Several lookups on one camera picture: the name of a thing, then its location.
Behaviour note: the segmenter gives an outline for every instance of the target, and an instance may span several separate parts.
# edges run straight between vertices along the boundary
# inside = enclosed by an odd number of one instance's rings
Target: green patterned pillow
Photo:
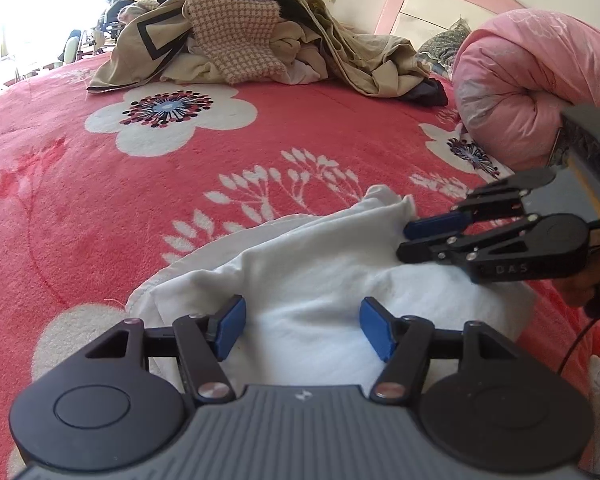
[[[425,41],[418,49],[416,58],[433,72],[451,79],[456,54],[470,33],[466,20],[460,18],[448,30]]]

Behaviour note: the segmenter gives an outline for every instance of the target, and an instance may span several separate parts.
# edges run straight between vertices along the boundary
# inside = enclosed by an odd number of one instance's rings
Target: houndstooth garment
[[[285,72],[269,46],[280,18],[273,0],[185,0],[182,13],[229,84]]]

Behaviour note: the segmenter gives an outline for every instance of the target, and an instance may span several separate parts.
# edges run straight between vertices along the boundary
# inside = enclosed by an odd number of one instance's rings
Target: bed
[[[387,0],[376,32],[424,40],[437,29],[422,27],[453,22],[430,18],[412,34],[410,16],[427,17],[410,7],[417,1]],[[462,1],[471,23],[518,5]],[[412,194],[426,216],[508,174],[458,127],[448,82],[449,105],[432,108],[330,80],[87,95],[108,55],[0,95],[0,479],[22,466],[7,425],[14,396],[126,317],[129,295],[159,269],[281,216],[351,206],[372,184]],[[548,284],[534,288],[543,307],[519,343],[555,368],[584,320]],[[586,395],[600,389],[593,354],[600,327],[566,370]],[[600,450],[593,456],[600,462]]]

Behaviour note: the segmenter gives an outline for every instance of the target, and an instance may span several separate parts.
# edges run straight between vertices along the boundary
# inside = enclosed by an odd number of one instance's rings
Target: blue gripper pad
[[[409,222],[404,228],[404,236],[407,240],[417,240],[444,233],[461,233],[472,223],[471,213],[464,211],[452,211],[438,216],[422,218]]]
[[[360,303],[360,328],[378,357],[387,362],[398,345],[391,330],[395,317],[375,298],[365,298]]]
[[[247,304],[242,296],[234,296],[212,319],[217,323],[209,323],[210,334],[213,337],[211,349],[218,361],[224,361],[236,340],[244,331],[247,321]]]

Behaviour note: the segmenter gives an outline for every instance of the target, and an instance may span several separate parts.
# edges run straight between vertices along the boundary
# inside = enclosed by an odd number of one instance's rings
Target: pink bedspread
[[[473,138],[515,170],[546,162],[568,104],[600,108],[600,31],[571,16],[510,10],[474,30],[454,66]]]
[[[14,396],[125,317],[161,267],[238,229],[347,207],[376,183],[437,214],[503,171],[455,129],[453,103],[417,108],[332,82],[87,95],[105,59],[0,96],[0,479],[17,468]],[[538,287],[552,303],[521,341],[556,367],[582,320]],[[567,368],[584,393],[599,334]]]

